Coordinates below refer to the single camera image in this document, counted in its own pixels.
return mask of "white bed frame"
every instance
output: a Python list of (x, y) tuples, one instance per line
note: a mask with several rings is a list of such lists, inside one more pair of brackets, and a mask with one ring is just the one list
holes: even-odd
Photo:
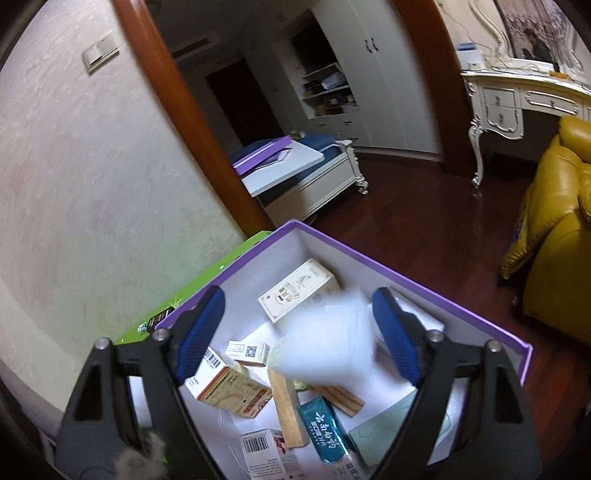
[(335, 143), (341, 149), (339, 155), (264, 207), (275, 226), (305, 220), (353, 184), (359, 186), (360, 194), (368, 194), (369, 184), (359, 170), (351, 140)]

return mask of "yellow leather sofa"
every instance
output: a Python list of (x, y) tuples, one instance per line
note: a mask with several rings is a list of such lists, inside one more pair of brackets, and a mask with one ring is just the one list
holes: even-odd
[(523, 310), (591, 346), (591, 123), (562, 117), (525, 193), (501, 274), (531, 258)]

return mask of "person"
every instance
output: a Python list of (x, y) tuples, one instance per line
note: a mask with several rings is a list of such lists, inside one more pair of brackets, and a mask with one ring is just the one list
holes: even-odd
[(552, 53), (550, 48), (544, 40), (538, 38), (538, 35), (531, 28), (526, 28), (523, 32), (527, 37), (527, 40), (531, 43), (531, 52), (527, 48), (522, 48), (524, 58), (527, 60), (538, 60), (546, 61), (548, 63), (554, 63), (552, 60)]

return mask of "dark red wood floor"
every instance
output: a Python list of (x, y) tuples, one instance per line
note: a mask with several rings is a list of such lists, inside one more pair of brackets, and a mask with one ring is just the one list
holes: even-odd
[(520, 281), (499, 282), (530, 178), (485, 176), (479, 190), (438, 164), (359, 154), (369, 195), (351, 188), (314, 227), (534, 345), (525, 383), (545, 465), (574, 435), (591, 400), (591, 349), (511, 306)]

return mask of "blue mattress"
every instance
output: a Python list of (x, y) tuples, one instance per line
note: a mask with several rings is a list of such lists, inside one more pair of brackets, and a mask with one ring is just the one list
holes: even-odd
[[(257, 148), (262, 147), (268, 142), (269, 140), (259, 140), (257, 142), (251, 143), (250, 145), (244, 147), (240, 151), (230, 155), (230, 161), (234, 163), (239, 158), (248, 155), (251, 152), (254, 152)], [(263, 193), (261, 193), (258, 196), (258, 199), (264, 206), (267, 206), (273, 201), (277, 200), (281, 195), (287, 192), (287, 190), (296, 186), (308, 175), (311, 175), (320, 167), (322, 167), (323, 165), (325, 165), (341, 153), (339, 146), (335, 144), (335, 139), (330, 135), (310, 134), (306, 135), (301, 140), (298, 140), (298, 142), (306, 145), (307, 147), (313, 148), (314, 150), (321, 151), (324, 154), (324, 160), (314, 165), (313, 167), (307, 168), (306, 170), (298, 173), (297, 175), (294, 175), (293, 177), (290, 177), (282, 181), (280, 184), (275, 185), (274, 187), (271, 187), (269, 190), (266, 190)]]

